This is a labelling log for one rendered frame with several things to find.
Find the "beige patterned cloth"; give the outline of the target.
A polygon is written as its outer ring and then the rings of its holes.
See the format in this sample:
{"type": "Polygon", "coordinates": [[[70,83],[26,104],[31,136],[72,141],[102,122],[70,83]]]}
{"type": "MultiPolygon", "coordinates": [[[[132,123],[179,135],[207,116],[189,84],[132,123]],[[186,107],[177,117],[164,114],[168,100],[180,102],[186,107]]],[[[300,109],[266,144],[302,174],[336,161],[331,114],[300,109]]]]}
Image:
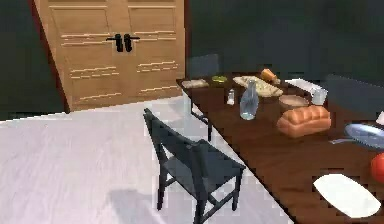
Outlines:
{"type": "Polygon", "coordinates": [[[245,88],[248,87],[249,82],[253,80],[255,82],[256,92],[260,97],[279,97],[283,94],[283,91],[256,76],[237,76],[233,78],[233,81],[245,88]]]}

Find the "white cup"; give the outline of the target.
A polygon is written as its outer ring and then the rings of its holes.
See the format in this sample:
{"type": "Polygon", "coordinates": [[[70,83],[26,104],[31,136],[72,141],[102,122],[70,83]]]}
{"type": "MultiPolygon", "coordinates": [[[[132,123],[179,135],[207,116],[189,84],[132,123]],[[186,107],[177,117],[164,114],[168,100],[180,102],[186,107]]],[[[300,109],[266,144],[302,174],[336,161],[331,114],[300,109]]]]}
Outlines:
{"type": "Polygon", "coordinates": [[[323,105],[326,100],[327,93],[328,91],[323,88],[314,89],[311,93],[312,103],[314,105],[323,105]]]}

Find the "dark grey chair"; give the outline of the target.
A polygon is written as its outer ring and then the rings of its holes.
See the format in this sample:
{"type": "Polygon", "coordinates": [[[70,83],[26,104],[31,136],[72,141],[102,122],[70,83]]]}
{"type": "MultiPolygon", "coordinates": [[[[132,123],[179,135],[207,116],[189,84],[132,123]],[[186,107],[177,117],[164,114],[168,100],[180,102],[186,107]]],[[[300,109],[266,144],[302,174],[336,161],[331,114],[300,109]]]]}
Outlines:
{"type": "Polygon", "coordinates": [[[189,78],[214,76],[220,70],[219,56],[208,54],[191,57],[187,60],[186,68],[189,78]]]}
{"type": "Polygon", "coordinates": [[[326,76],[324,87],[331,101],[369,119],[384,111],[384,87],[332,74],[326,76]]]}

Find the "black wooden chair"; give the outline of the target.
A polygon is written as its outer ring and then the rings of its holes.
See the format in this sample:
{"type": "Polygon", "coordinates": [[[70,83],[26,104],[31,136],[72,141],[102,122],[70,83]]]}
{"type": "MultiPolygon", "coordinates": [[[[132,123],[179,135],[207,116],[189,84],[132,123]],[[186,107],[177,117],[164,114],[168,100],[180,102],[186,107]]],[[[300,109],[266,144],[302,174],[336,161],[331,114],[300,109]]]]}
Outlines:
{"type": "Polygon", "coordinates": [[[236,211],[245,166],[204,139],[181,135],[148,108],[143,117],[160,168],[157,209],[162,209],[165,189],[177,182],[196,200],[193,224],[204,224],[228,201],[236,211]]]}

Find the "brown shallow bowl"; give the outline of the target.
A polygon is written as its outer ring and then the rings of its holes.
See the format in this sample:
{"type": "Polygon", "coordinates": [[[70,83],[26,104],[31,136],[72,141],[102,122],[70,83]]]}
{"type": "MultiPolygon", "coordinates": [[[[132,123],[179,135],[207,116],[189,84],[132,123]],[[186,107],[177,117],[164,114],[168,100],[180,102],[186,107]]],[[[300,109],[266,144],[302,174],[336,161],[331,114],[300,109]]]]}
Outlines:
{"type": "Polygon", "coordinates": [[[279,97],[279,103],[287,110],[309,105],[309,102],[305,98],[297,95],[282,95],[279,97]]]}

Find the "grey blue pan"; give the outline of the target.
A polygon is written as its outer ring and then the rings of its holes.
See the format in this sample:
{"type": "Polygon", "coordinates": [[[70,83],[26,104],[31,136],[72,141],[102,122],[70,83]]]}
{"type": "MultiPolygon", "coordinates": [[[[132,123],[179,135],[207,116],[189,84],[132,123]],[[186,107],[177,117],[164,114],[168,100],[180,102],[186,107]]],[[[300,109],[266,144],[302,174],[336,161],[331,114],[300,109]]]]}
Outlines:
{"type": "Polygon", "coordinates": [[[346,138],[331,140],[331,144],[357,142],[367,147],[384,150],[384,129],[368,125],[351,123],[345,126],[346,138]]]}

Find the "brown bread loaf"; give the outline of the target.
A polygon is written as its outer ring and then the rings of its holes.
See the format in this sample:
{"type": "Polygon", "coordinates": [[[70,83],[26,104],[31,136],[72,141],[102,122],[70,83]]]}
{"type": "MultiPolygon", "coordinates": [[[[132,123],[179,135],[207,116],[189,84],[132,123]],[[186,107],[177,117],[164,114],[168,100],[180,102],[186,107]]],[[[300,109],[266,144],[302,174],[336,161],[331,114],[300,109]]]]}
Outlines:
{"type": "Polygon", "coordinates": [[[326,131],[331,127],[330,112],[323,106],[311,105],[288,110],[277,121],[280,132],[299,138],[326,131]]]}

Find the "dark brown wooden table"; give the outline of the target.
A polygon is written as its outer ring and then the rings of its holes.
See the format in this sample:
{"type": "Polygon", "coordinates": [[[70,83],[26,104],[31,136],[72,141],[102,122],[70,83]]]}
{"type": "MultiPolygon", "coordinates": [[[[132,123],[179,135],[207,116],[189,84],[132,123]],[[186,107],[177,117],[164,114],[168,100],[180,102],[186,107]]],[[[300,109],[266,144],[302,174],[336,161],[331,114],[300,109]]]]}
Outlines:
{"type": "Polygon", "coordinates": [[[185,93],[295,224],[384,224],[384,184],[376,182],[370,173],[377,152],[352,142],[332,142],[344,136],[345,124],[371,124],[371,119],[327,101],[331,128],[294,139],[276,127],[281,117],[276,99],[260,103],[256,117],[246,121],[240,117],[237,104],[227,104],[231,88],[236,97],[244,92],[242,86],[228,80],[185,93]],[[367,218],[352,219],[327,203],[313,182],[330,173],[343,174],[363,185],[381,202],[379,211],[367,218]]]}

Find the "clear glass bottle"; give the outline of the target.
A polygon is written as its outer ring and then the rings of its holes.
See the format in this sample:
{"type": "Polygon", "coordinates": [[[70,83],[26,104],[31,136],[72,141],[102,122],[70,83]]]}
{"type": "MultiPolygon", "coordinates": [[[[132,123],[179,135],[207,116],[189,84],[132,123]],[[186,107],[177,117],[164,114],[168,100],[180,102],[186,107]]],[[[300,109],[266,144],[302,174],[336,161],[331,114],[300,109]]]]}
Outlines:
{"type": "Polygon", "coordinates": [[[259,97],[256,91],[256,82],[249,80],[248,86],[240,100],[240,117],[244,120],[253,120],[258,109],[258,104],[259,97]]]}

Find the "light wooden room door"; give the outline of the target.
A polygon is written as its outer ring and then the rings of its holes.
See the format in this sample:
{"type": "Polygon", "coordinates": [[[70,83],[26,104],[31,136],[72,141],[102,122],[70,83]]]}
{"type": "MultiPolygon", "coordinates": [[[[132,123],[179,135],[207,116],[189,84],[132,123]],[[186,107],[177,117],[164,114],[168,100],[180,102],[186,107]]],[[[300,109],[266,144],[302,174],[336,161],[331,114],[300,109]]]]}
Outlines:
{"type": "Polygon", "coordinates": [[[109,0],[33,0],[71,111],[117,105],[123,90],[109,0]]]}
{"type": "Polygon", "coordinates": [[[179,96],[185,76],[185,0],[119,0],[117,31],[139,37],[124,50],[124,101],[179,96]]]}

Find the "white oblong plate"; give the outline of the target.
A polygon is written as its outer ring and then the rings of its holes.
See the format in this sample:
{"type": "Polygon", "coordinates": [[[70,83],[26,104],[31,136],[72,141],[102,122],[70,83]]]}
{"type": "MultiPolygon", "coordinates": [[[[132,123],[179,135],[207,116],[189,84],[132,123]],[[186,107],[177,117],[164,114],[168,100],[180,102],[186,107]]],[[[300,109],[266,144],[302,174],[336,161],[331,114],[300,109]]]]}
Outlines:
{"type": "Polygon", "coordinates": [[[320,195],[349,218],[376,214],[381,202],[361,184],[343,174],[326,174],[313,182],[320,195]]]}

